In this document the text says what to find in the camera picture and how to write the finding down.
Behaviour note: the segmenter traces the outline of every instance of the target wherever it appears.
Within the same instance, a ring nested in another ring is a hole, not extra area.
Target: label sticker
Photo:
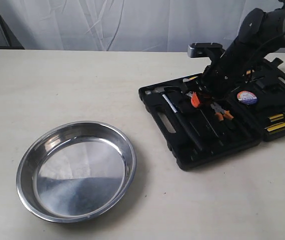
[[[246,105],[252,105],[257,103],[258,98],[255,94],[253,94],[251,91],[241,91],[237,94],[237,99],[239,102],[246,104]]]

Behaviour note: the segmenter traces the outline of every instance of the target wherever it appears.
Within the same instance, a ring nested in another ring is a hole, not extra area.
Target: yellow and black screwdriver
[[[271,123],[276,122],[281,119],[285,119],[285,112],[282,112],[282,113],[279,113],[273,116],[269,116],[268,119],[270,120]]]
[[[270,134],[275,134],[278,133],[280,131],[285,130],[285,121],[283,122],[279,122],[279,123],[275,123],[273,125],[270,125],[268,127],[265,128],[267,130],[267,132],[269,132]]]

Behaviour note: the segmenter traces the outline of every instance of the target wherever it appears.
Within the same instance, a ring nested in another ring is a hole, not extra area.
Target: white table
[[[285,53],[273,54],[284,60]],[[189,172],[178,168],[138,89],[203,71],[186,53],[0,50],[0,239],[285,239],[285,137]],[[65,123],[121,129],[137,171],[109,212],[72,225],[29,213],[16,192],[27,148]]]

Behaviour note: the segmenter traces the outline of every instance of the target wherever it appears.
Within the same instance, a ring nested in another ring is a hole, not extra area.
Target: cable
[[[282,34],[279,34],[275,37],[273,37],[272,39],[269,39],[268,41],[264,42],[260,47],[257,48],[256,51],[254,51],[254,53],[251,55],[251,57],[249,58],[249,60],[246,62],[245,66],[251,62],[251,60],[253,60],[254,57],[256,57],[256,55],[260,52],[260,50],[262,50],[264,47],[266,47],[268,44],[270,44],[272,41],[281,38],[285,36],[285,31]]]

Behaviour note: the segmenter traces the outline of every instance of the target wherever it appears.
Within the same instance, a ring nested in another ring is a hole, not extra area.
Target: white backdrop
[[[26,49],[185,52],[193,42],[227,47],[254,8],[278,0],[0,0]]]

